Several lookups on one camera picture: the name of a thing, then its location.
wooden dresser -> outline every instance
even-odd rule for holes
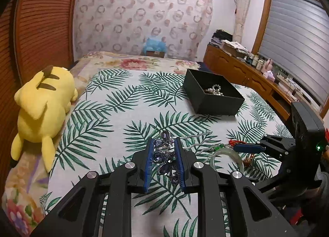
[[[255,90],[283,122],[287,121],[293,99],[279,85],[264,78],[260,71],[211,45],[207,47],[203,62],[214,73],[223,75],[231,83]]]

window blind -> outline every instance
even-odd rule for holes
[[[273,59],[324,105],[329,94],[329,17],[316,0],[272,0],[259,54]]]

cardboard box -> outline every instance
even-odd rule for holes
[[[207,94],[205,89],[219,85],[223,96]],[[236,115],[244,97],[222,75],[187,69],[183,86],[197,114]]]
[[[230,53],[233,57],[240,57],[240,58],[244,58],[246,56],[245,53],[243,52],[239,52],[237,49],[231,47],[230,45],[224,43],[222,50]]]
[[[163,51],[147,50],[145,55],[149,56],[149,57],[157,57],[157,58],[164,58],[165,57],[165,53]]]

wooden wardrobe door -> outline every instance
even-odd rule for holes
[[[15,48],[23,84],[48,65],[72,64],[74,4],[75,0],[18,0]]]
[[[0,15],[0,195],[3,194],[9,172],[10,148],[17,133],[19,107],[14,94],[20,88],[20,82],[12,55],[13,1]]]

pikachu plush toy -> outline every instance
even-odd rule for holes
[[[21,107],[18,133],[13,140],[11,156],[18,161],[24,140],[42,143],[42,158],[47,172],[55,157],[52,138],[60,131],[78,92],[72,74],[61,67],[48,66],[16,92],[14,99]]]

